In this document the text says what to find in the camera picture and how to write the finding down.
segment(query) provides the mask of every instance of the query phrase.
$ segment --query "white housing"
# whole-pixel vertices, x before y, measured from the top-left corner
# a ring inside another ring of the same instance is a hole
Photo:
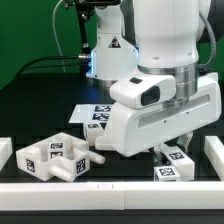
[[[175,68],[198,61],[198,0],[135,1],[138,65]]]

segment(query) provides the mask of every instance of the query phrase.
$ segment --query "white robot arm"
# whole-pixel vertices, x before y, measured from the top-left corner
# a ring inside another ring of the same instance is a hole
[[[217,73],[198,78],[199,3],[134,2],[138,68],[111,87],[117,102],[97,149],[132,156],[219,118]]]

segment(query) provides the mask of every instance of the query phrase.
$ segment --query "warning label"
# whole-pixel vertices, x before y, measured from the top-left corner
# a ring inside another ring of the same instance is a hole
[[[121,48],[121,45],[119,44],[117,37],[114,37],[112,42],[110,43],[109,48]]]

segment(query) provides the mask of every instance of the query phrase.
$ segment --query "black table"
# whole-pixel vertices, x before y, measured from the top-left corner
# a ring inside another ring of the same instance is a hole
[[[88,84],[78,74],[27,74],[17,77],[0,91],[0,137],[11,137],[14,153],[0,172],[0,183],[42,183],[19,170],[15,151],[51,137],[59,132],[84,138],[81,124],[69,124],[76,104],[113,103],[109,89]],[[194,132],[190,157],[196,163],[196,180],[219,180],[203,152],[206,135],[224,136],[223,115],[219,121]],[[125,158],[116,152],[102,153],[104,165],[91,164],[91,170],[77,178],[86,181],[153,180],[151,154]],[[48,182],[62,182],[52,178]],[[0,223],[13,220],[25,223],[76,221],[80,223],[223,223],[224,211],[61,211],[61,212],[0,212]]]

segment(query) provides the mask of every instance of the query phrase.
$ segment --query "white border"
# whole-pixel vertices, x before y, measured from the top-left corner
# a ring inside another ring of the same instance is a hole
[[[0,184],[0,211],[224,209],[224,182]]]

